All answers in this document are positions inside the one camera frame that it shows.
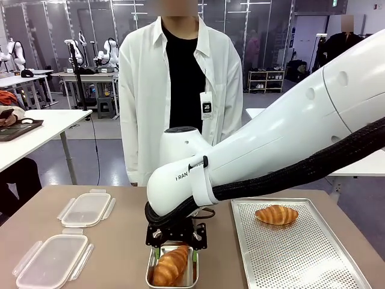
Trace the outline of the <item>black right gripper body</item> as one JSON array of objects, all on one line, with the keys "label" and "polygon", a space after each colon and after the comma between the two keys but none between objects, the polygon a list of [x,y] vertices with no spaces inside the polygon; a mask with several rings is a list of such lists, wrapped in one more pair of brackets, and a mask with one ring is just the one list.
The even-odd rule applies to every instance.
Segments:
[{"label": "black right gripper body", "polygon": [[146,233],[147,246],[160,248],[168,241],[187,244],[194,250],[207,249],[206,224],[196,224],[194,219],[186,219],[171,228],[148,225]]}]

